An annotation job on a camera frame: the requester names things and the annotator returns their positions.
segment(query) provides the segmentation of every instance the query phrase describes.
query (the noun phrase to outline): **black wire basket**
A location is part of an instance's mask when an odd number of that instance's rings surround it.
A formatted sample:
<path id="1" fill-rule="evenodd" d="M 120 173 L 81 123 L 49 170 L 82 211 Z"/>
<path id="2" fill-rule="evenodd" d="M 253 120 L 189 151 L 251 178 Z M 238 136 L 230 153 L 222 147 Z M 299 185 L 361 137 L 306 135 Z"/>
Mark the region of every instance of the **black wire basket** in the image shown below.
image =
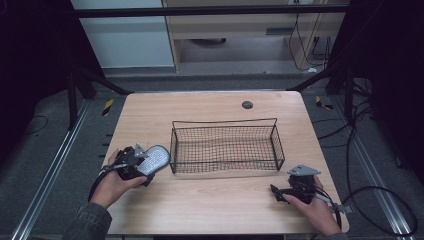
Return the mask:
<path id="1" fill-rule="evenodd" d="M 277 170 L 284 153 L 277 119 L 172 122 L 170 166 L 175 173 Z"/>

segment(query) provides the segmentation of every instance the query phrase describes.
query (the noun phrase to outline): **white cabinet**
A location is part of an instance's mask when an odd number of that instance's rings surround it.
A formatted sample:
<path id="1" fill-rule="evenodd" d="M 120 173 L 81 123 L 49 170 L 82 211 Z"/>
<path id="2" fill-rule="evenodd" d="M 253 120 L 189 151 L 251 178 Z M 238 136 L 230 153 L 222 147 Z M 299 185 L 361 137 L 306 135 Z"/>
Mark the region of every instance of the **white cabinet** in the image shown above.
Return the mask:
<path id="1" fill-rule="evenodd" d="M 72 0 L 75 9 L 162 7 L 160 0 Z M 174 67 L 164 17 L 81 19 L 104 69 Z"/>

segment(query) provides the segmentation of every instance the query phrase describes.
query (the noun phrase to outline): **wire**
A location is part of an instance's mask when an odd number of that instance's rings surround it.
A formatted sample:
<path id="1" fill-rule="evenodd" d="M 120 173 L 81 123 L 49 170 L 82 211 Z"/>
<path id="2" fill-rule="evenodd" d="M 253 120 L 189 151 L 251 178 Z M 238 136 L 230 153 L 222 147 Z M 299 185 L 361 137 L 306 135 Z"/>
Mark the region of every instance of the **wire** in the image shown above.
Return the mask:
<path id="1" fill-rule="evenodd" d="M 26 132 L 26 133 L 24 133 L 24 135 L 31 135 L 31 134 L 37 133 L 37 132 L 43 130 L 47 126 L 47 124 L 49 123 L 49 119 L 47 117 L 45 117 L 45 116 L 38 116 L 38 115 L 36 115 L 36 116 L 34 116 L 34 118 L 44 118 L 44 120 L 45 120 L 44 125 L 41 126 L 39 129 L 34 130 L 32 132 Z"/>
<path id="2" fill-rule="evenodd" d="M 355 109 L 355 112 L 354 112 L 354 117 L 352 118 L 353 119 L 353 121 L 351 121 L 350 123 L 350 127 L 352 128 L 351 129 L 351 132 L 350 132 L 350 134 L 349 134 L 349 137 L 348 137 L 348 141 L 347 141 L 347 146 L 346 146 L 346 179 L 347 179 L 347 186 L 348 186 L 348 191 L 349 191 L 349 195 L 348 195 L 348 197 L 345 199 L 345 200 L 343 200 L 342 201 L 342 204 L 345 204 L 346 203 L 346 201 L 348 200 L 348 199 L 351 199 L 351 201 L 352 201 L 352 203 L 353 203 L 353 205 L 355 206 L 355 208 L 358 210 L 358 212 L 368 221 L 368 222 L 370 222 L 374 227 L 376 227 L 376 228 L 378 228 L 379 230 L 381 230 L 381 231 L 383 231 L 384 233 L 386 233 L 386 234 L 389 234 L 389 235 L 391 235 L 391 236 L 396 236 L 396 237 L 409 237 L 409 236 L 412 236 L 416 231 L 417 231 L 417 229 L 418 229 L 418 219 L 417 219 L 417 217 L 415 216 L 415 214 L 413 213 L 413 211 L 412 211 L 412 209 L 411 209 L 411 207 L 407 204 L 407 202 L 405 201 L 405 200 L 403 200 L 398 194 L 396 194 L 395 192 L 393 192 L 393 191 L 391 191 L 391 190 L 389 190 L 389 189 L 386 189 L 386 188 L 383 188 L 383 187 L 379 187 L 379 186 L 366 186 L 366 187 L 362 187 L 362 188 L 359 188 L 359 189 L 357 189 L 357 190 L 355 190 L 355 191 L 352 191 L 352 185 L 351 185 L 351 181 L 350 181 L 350 167 L 349 167 L 349 165 L 350 165 L 350 157 L 349 157 L 349 152 L 350 152 L 350 144 L 351 144 L 351 142 L 352 142 L 352 140 L 353 140 L 353 138 L 354 138 L 354 136 L 355 136 L 355 134 L 356 134 L 356 120 L 359 118 L 359 117 L 361 117 L 362 115 L 364 115 L 364 114 L 366 114 L 366 113 L 369 113 L 369 109 L 370 109 L 370 107 L 367 107 L 367 108 L 365 108 L 365 109 L 363 109 L 363 110 L 361 110 L 359 113 L 358 113 L 358 109 L 359 109 L 359 106 L 360 105 L 362 105 L 362 104 L 364 104 L 364 103 L 366 103 L 367 101 L 364 101 L 364 102 L 362 102 L 361 104 L 359 104 L 358 105 L 358 107 Z M 399 202 L 401 202 L 404 206 L 405 206 L 405 208 L 409 211 L 409 213 L 410 213 L 410 215 L 412 216 L 412 219 L 413 219 L 413 222 L 414 222 L 414 224 L 413 224 L 413 227 L 412 227 L 412 230 L 409 232 L 409 233 L 406 233 L 406 234 L 402 234 L 402 233 L 395 233 L 395 232 L 393 232 L 393 231 L 391 231 L 391 230 L 387 230 L 387 229 L 385 229 L 384 227 L 382 227 L 381 225 L 379 225 L 379 224 L 377 224 L 377 223 L 375 223 L 374 221 L 372 221 L 371 220 L 371 218 L 370 217 L 368 217 L 363 211 L 362 211 L 362 209 L 359 207 L 359 205 L 358 205 L 358 203 L 356 202 L 356 200 L 355 200 L 355 198 L 354 198 L 354 195 L 355 194 L 357 194 L 357 193 L 359 193 L 359 192 L 362 192 L 362 191 L 365 191 L 365 190 L 370 190 L 370 189 L 378 189 L 378 190 L 381 190 L 381 191 L 386 191 L 386 192 L 389 192 L 389 193 L 391 193 Z"/>

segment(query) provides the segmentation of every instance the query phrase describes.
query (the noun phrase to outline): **human hand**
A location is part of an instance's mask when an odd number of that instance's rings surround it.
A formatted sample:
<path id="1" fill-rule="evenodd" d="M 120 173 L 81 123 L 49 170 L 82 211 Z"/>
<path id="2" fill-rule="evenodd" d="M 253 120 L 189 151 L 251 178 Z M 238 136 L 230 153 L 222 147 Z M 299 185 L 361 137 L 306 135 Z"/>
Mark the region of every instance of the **human hand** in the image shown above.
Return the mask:
<path id="1" fill-rule="evenodd" d="M 318 188 L 323 189 L 323 186 L 316 175 L 314 175 L 314 180 L 315 185 Z M 284 194 L 283 197 L 287 200 L 287 202 L 292 204 L 303 215 L 305 215 L 311 225 L 323 236 L 328 237 L 341 232 L 330 208 L 323 200 L 314 197 L 312 202 L 308 205 L 300 201 L 298 198 L 288 194 Z"/>
<path id="2" fill-rule="evenodd" d="M 108 159 L 108 164 L 113 164 L 118 156 L 119 150 L 116 149 Z M 99 183 L 90 202 L 96 203 L 105 209 L 115 203 L 126 191 L 138 187 L 147 181 L 147 177 L 137 177 L 131 180 L 122 180 L 116 171 L 109 172 Z"/>

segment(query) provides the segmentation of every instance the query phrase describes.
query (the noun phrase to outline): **finger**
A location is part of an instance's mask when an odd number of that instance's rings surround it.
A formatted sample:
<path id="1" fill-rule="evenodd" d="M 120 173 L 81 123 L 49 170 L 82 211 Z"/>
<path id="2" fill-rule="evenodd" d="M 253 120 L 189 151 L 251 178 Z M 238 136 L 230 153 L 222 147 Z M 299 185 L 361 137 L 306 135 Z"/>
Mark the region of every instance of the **finger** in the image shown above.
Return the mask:
<path id="1" fill-rule="evenodd" d="M 108 159 L 108 164 L 112 164 L 115 162 L 116 158 L 118 157 L 118 153 L 119 153 L 119 149 L 116 149 L 113 153 L 112 156 L 110 156 L 110 158 Z"/>
<path id="2" fill-rule="evenodd" d="M 318 188 L 324 189 L 317 175 L 314 175 L 314 181 L 315 181 L 315 186 L 317 186 Z"/>

